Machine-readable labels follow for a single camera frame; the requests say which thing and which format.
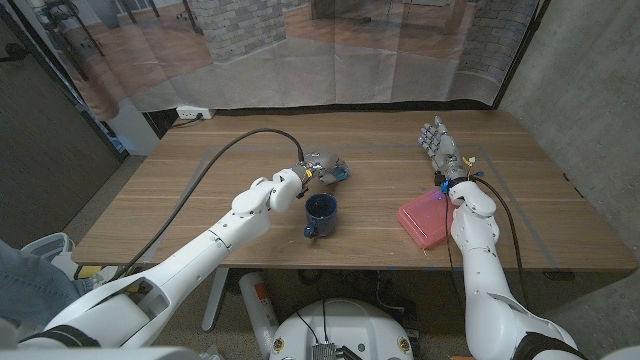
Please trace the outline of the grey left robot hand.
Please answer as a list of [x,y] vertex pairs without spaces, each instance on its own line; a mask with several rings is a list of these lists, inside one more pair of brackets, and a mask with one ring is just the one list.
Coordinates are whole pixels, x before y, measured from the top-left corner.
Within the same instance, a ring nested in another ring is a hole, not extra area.
[[331,185],[348,178],[349,168],[338,155],[328,152],[311,152],[304,156],[300,164],[303,185],[311,179],[317,179],[324,185]]

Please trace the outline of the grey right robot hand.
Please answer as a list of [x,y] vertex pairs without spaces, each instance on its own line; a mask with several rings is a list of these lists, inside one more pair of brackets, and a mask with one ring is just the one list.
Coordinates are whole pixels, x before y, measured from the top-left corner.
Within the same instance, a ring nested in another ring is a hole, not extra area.
[[433,124],[423,125],[418,142],[431,159],[434,170],[440,172],[446,180],[467,177],[455,140],[439,116],[435,116]]

